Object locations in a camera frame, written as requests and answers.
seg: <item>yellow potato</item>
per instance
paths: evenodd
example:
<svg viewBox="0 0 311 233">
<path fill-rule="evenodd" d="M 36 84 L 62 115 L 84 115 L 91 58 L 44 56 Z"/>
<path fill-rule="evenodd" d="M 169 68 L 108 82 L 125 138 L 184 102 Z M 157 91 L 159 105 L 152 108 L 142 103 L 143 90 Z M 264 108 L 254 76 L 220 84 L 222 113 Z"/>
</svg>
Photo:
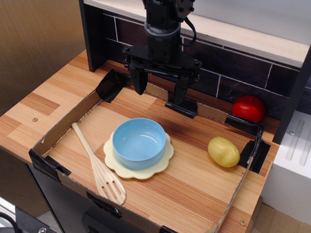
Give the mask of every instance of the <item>yellow potato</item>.
<svg viewBox="0 0 311 233">
<path fill-rule="evenodd" d="M 238 148 L 224 137 L 215 137 L 208 144 L 208 153 L 221 166 L 232 167 L 239 163 Z"/>
</svg>

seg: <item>floor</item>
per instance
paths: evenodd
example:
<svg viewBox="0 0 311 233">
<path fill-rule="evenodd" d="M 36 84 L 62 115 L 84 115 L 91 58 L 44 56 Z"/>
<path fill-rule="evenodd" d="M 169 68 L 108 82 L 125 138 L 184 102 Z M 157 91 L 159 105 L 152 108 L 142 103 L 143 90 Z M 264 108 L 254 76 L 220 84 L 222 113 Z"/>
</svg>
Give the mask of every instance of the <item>floor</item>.
<svg viewBox="0 0 311 233">
<path fill-rule="evenodd" d="M 61 233 L 52 214 L 47 212 L 39 220 Z M 293 219 L 273 208 L 261 204 L 254 227 L 250 233 L 311 233 L 311 226 Z"/>
</svg>

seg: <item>dark tile wall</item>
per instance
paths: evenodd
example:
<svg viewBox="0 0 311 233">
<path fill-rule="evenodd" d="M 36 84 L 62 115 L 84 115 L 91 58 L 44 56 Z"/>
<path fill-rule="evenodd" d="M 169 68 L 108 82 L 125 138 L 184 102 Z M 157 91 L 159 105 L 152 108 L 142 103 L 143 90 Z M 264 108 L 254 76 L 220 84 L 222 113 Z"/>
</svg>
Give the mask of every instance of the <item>dark tile wall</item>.
<svg viewBox="0 0 311 233">
<path fill-rule="evenodd" d="M 144 22 L 103 11 L 107 22 L 115 28 L 108 38 L 111 59 L 123 62 L 122 48 L 146 45 Z M 183 51 L 203 62 L 200 81 L 190 88 L 233 103 L 244 95 L 260 98 L 266 115 L 280 119 L 289 99 L 299 68 L 274 62 L 207 41 L 197 41 Z M 311 115 L 311 80 L 308 82 L 297 110 Z"/>
</svg>

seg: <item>cable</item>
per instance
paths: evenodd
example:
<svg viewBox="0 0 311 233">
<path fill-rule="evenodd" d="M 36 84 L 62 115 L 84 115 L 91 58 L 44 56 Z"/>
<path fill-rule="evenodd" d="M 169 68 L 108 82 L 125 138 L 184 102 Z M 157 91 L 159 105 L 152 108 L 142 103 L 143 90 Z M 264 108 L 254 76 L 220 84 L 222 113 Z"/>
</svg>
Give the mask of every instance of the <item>cable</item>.
<svg viewBox="0 0 311 233">
<path fill-rule="evenodd" d="M 188 43 L 188 44 L 183 44 L 183 42 L 182 42 L 182 40 L 181 40 L 181 37 L 180 37 L 180 35 L 179 35 L 180 44 L 181 44 L 182 46 L 184 46 L 184 47 L 190 47 L 190 46 L 192 46 L 192 45 L 195 43 L 195 41 L 196 41 L 196 31 L 195 31 L 194 25 L 190 22 L 190 20 L 188 19 L 188 17 L 185 18 L 185 22 L 186 22 L 186 23 L 188 24 L 188 26 L 192 29 L 192 31 L 193 31 L 193 33 L 194 33 L 194 36 L 193 36 L 192 41 L 190 41 L 190 43 Z"/>
<path fill-rule="evenodd" d="M 5 214 L 3 212 L 0 212 L 0 217 L 8 220 L 12 224 L 15 233 L 20 233 L 20 229 L 18 228 L 18 225 L 16 224 L 16 222 L 10 216 L 8 216 L 7 214 Z"/>
</svg>

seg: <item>black tape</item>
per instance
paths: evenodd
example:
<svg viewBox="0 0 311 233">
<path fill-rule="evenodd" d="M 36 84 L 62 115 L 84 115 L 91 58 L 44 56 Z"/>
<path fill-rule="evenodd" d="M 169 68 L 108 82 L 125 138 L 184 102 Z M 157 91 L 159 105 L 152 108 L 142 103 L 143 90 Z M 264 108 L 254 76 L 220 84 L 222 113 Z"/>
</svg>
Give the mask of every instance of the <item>black tape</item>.
<svg viewBox="0 0 311 233">
<path fill-rule="evenodd" d="M 49 163 L 50 166 L 52 166 L 54 169 L 59 170 L 60 172 L 64 173 L 65 175 L 69 176 L 71 174 L 71 171 L 69 171 L 67 168 L 62 166 L 60 163 L 58 163 L 56 160 L 51 158 L 50 156 L 46 156 L 45 161 Z"/>
<path fill-rule="evenodd" d="M 176 231 L 173 231 L 172 229 L 162 226 L 159 233 L 178 233 Z"/>
<path fill-rule="evenodd" d="M 178 113 L 181 113 L 187 117 L 194 118 L 198 112 L 197 102 L 183 98 L 182 102 L 175 104 L 175 96 L 173 92 L 168 92 L 168 102 L 165 104 L 165 107 L 168 107 Z"/>
<path fill-rule="evenodd" d="M 246 146 L 244 147 L 242 153 L 240 154 L 240 161 L 239 161 L 239 165 L 243 166 L 243 167 L 247 167 L 247 161 L 254 149 L 255 146 L 255 141 L 249 141 Z M 263 165 L 264 160 L 267 157 L 267 154 L 269 152 L 270 149 L 270 145 L 265 143 L 264 141 L 261 141 L 256 153 L 256 156 L 254 156 L 254 161 L 250 167 L 250 170 L 255 172 L 255 173 L 259 173 L 260 169 Z"/>
<path fill-rule="evenodd" d="M 257 136 L 259 131 L 263 128 L 263 125 L 244 120 L 232 115 L 228 115 L 225 120 L 225 124 L 230 125 L 238 130 L 249 133 L 253 136 Z"/>
<path fill-rule="evenodd" d="M 96 88 L 100 98 L 110 103 L 131 80 L 130 76 L 111 69 Z"/>
<path fill-rule="evenodd" d="M 99 206 L 101 209 L 104 209 L 105 211 L 111 213 L 116 218 L 121 218 L 122 215 L 119 212 L 117 208 L 114 206 L 96 198 L 95 196 L 91 195 L 90 193 L 86 192 L 87 197 L 92 200 L 97 206 Z"/>
<path fill-rule="evenodd" d="M 42 173 L 46 174 L 47 176 L 53 178 L 60 183 L 55 165 L 46 161 L 33 149 L 30 149 L 29 155 L 35 169 L 41 171 Z"/>
</svg>

